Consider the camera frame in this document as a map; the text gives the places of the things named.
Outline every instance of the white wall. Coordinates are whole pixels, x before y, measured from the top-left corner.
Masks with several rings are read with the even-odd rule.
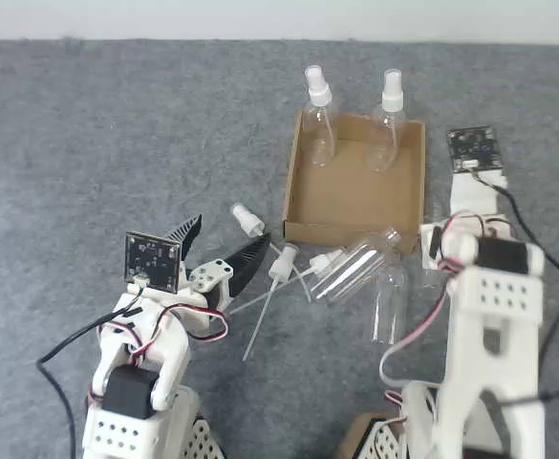
[[[559,0],[0,0],[0,38],[559,43]]]

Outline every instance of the cardboard box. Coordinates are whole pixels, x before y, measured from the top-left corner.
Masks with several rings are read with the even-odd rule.
[[[313,166],[301,143],[302,112],[296,118],[283,231],[289,241],[348,246],[368,232],[392,226],[402,235],[400,249],[416,246],[423,216],[425,125],[409,121],[396,162],[374,172],[364,162],[372,133],[367,117],[341,114],[331,163]]]

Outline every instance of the spray nozzle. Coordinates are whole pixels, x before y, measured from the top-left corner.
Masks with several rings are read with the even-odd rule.
[[[237,219],[243,231],[249,237],[255,237],[262,234],[264,229],[264,222],[254,215],[241,203],[235,203],[230,208],[230,212]]]
[[[294,268],[294,258],[298,253],[298,248],[293,244],[286,244],[277,259],[269,269],[269,276],[273,280],[288,282],[291,271]]]
[[[399,112],[404,106],[402,93],[402,72],[398,69],[386,70],[383,75],[383,95],[381,105],[386,112]]]
[[[324,73],[318,65],[310,65],[305,70],[307,83],[309,84],[309,96],[311,103],[316,107],[325,107],[333,99],[330,86],[324,78]]]
[[[343,249],[336,249],[335,251],[329,251],[328,253],[321,253],[314,256],[309,260],[311,272],[313,272],[317,277],[322,277],[335,260],[344,256],[345,251]]]

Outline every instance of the clear plastic bottle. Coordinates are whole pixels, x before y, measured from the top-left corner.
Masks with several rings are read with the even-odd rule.
[[[400,235],[393,229],[369,234],[333,264],[332,270],[311,288],[316,302],[340,304],[373,280],[379,270],[399,262]]]
[[[396,160],[406,117],[403,112],[402,73],[390,69],[384,74],[381,104],[371,115],[373,121],[370,147],[366,151],[366,163],[377,172],[387,170]]]
[[[307,67],[305,76],[311,100],[304,111],[303,145],[313,165],[326,165],[336,152],[338,107],[321,67]]]
[[[399,264],[378,271],[375,279],[372,329],[374,342],[395,344],[404,336],[406,305],[408,304],[408,275]]]

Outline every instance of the circuit board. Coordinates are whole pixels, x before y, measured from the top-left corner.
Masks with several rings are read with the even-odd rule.
[[[502,169],[500,147],[491,126],[452,129],[447,132],[453,173]]]
[[[148,287],[176,294],[180,260],[179,242],[140,232],[126,233],[126,282],[134,282],[136,275],[144,274],[149,278]]]

